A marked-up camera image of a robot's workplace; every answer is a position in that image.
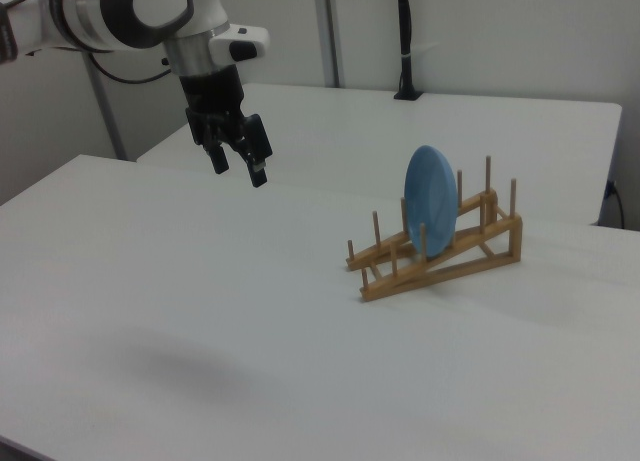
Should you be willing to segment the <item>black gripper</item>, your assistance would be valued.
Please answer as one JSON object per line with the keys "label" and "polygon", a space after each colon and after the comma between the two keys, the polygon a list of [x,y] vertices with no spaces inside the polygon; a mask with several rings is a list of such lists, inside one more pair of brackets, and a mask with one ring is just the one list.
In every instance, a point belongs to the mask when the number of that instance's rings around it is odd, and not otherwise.
{"label": "black gripper", "polygon": [[244,91],[237,67],[230,65],[201,76],[180,76],[179,80],[188,104],[186,115],[192,138],[209,156],[215,173],[229,169],[219,134],[220,122],[223,131],[230,134],[228,144],[245,162],[253,187],[264,185],[266,159],[273,151],[261,117],[245,117],[241,111]]}

